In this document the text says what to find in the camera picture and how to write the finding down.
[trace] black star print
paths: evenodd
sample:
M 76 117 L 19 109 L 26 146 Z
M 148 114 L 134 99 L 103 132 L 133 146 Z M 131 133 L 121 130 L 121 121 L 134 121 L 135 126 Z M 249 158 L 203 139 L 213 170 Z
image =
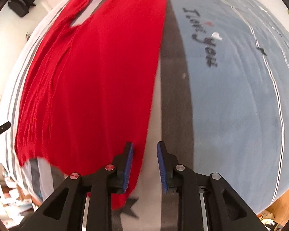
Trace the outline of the black star print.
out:
M 138 199 L 128 198 L 124 207 L 113 210 L 113 231 L 123 231 L 122 222 L 121 222 L 121 213 L 125 213 L 132 218 L 139 219 L 138 215 L 132 210 L 132 206 L 138 201 Z
M 267 54 L 264 52 L 264 49 L 263 49 L 263 48 L 258 48 L 258 47 L 256 47 L 256 49 L 260 50 L 263 55 L 267 55 Z

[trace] wooden furniture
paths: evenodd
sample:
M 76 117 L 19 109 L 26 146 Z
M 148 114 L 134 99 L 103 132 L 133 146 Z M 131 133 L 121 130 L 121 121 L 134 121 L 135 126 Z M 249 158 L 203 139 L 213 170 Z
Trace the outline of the wooden furniture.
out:
M 267 211 L 274 215 L 274 221 L 284 226 L 289 220 L 289 190 L 278 198 Z

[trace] blue gripper pad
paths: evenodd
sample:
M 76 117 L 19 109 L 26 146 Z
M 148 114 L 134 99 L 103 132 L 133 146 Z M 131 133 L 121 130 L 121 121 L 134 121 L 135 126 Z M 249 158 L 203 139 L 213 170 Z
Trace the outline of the blue gripper pad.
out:
M 157 144 L 157 160 L 158 160 L 158 166 L 160 169 L 160 180 L 162 182 L 163 192 L 167 193 L 168 186 L 167 186 L 166 167 L 165 167 L 164 156 L 162 153 L 160 143 Z
M 129 152 L 127 155 L 127 160 L 125 164 L 125 168 L 123 171 L 123 192 L 126 192 L 126 189 L 129 185 L 129 176 L 131 174 L 132 162 L 134 156 L 134 145 L 131 143 L 129 147 Z

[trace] mattress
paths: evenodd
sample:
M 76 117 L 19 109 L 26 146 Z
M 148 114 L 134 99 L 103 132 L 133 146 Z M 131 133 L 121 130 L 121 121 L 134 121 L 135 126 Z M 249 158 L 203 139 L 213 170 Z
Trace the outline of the mattress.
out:
M 42 158 L 20 167 L 14 139 L 26 72 L 67 2 L 33 32 L 0 107 L 0 125 L 12 122 L 0 136 L 4 166 L 41 201 L 65 175 Z M 175 230 L 177 198 L 161 193 L 160 140 L 195 172 L 220 173 L 255 213 L 289 189 L 289 33 L 262 4 L 168 0 L 142 170 L 126 206 L 113 211 L 115 230 Z

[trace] gray stripe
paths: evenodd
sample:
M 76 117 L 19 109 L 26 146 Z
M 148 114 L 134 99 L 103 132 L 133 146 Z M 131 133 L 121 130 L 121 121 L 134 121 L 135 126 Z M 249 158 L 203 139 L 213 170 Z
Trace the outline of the gray stripe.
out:
M 170 0 L 160 52 L 162 140 L 180 163 L 193 168 L 190 80 L 183 41 Z M 161 230 L 177 231 L 178 195 L 162 194 Z
M 36 193 L 34 192 L 33 190 L 33 187 L 32 187 L 32 175 L 31 175 L 31 164 L 30 164 L 30 161 L 26 161 L 24 166 L 21 168 L 23 170 L 23 176 L 25 178 L 27 178 L 26 182 L 27 183 L 27 187 L 28 187 L 28 192 L 30 193 L 30 195 L 32 195 L 35 199 L 39 199 L 39 197 L 36 195 Z
M 50 166 L 54 190 L 64 181 L 64 174 L 54 166 Z
M 39 164 L 37 159 L 31 159 L 30 161 L 31 167 L 31 182 L 33 192 L 38 196 L 38 200 L 41 202 L 43 201 L 41 187 L 40 187 L 40 171 L 39 171 Z
M 56 19 L 56 16 L 62 11 L 63 8 L 64 8 L 64 7 L 60 8 L 60 10 L 59 10 L 59 11 L 56 13 L 56 15 L 52 18 L 50 24 L 52 24 L 52 23 L 54 22 L 54 20 Z M 24 72 L 22 73 L 21 80 L 20 80 L 19 85 L 18 85 L 18 88 L 17 88 L 17 93 L 16 93 L 16 97 L 15 97 L 16 103 L 14 103 L 13 112 L 12 112 L 12 118 L 11 118 L 11 123 L 12 123 L 11 129 L 10 129 L 10 131 L 11 131 L 11 132 L 10 132 L 10 134 L 11 134 L 11 140 L 10 140 L 11 147 L 14 147 L 14 145 L 13 145 L 14 125 L 13 125 L 13 123 L 14 123 L 14 119 L 15 119 L 15 112 L 16 112 L 17 100 L 18 100 L 18 97 L 19 97 L 20 89 L 21 89 L 21 87 L 22 87 L 22 82 L 23 82 L 23 80 L 24 80 L 24 78 L 25 78 L 25 75 L 26 75 L 26 73 L 27 73 L 27 70 L 28 70 L 28 68 L 29 68 L 29 66 L 30 66 L 30 64 L 31 64 L 31 62 L 32 62 L 32 59 L 33 59 L 33 57 L 34 57 L 34 55 L 35 55 L 35 53 L 36 53 L 36 50 L 38 49 L 39 44 L 41 43 L 41 41 L 42 41 L 42 39 L 44 38 L 44 36 L 46 35 L 46 33 L 47 33 L 47 32 L 45 32 L 45 34 L 43 35 L 42 38 L 40 38 L 40 40 L 39 40 L 39 38 L 38 38 L 38 39 L 35 41 L 35 43 L 31 46 L 31 48 L 30 48 L 30 50 L 29 50 L 29 52 L 28 52 L 28 54 L 27 54 L 27 56 L 26 56 L 26 58 L 25 58 L 25 60 L 27 60 L 27 58 L 28 58 L 28 56 L 29 56 L 29 54 L 30 54 L 33 46 L 35 46 L 34 51 L 33 51 L 32 55 L 31 55 L 31 57 L 30 57 L 30 60 L 28 61 L 27 66 L 26 66 Z M 15 87 L 16 87 L 16 84 L 17 84 L 19 75 L 20 75 L 20 72 L 19 72 L 18 75 L 17 75 L 16 82 L 15 82 L 15 84 L 14 84 L 13 91 L 12 91 L 12 96 L 11 96 L 10 102 L 9 102 L 9 104 L 8 104 L 8 115 L 9 115 L 9 111 L 10 111 L 10 107 L 11 107 L 11 103 L 12 103 L 12 97 L 13 97 L 13 94 L 14 94 L 14 91 L 15 91 Z M 8 168 L 8 170 L 9 170 L 9 172 L 11 173 L 11 171 L 10 171 L 10 169 L 9 169 L 7 132 L 5 133 L 5 145 L 6 145 L 6 146 L 5 146 L 5 154 L 6 154 L 7 168 Z M 12 161 L 12 166 L 13 166 L 13 167 L 12 167 L 12 169 L 13 169 L 12 173 L 13 173 L 15 179 L 17 179 L 16 170 L 15 170 L 15 156 L 14 156 L 13 152 L 12 152 L 11 154 L 12 154 L 11 161 Z

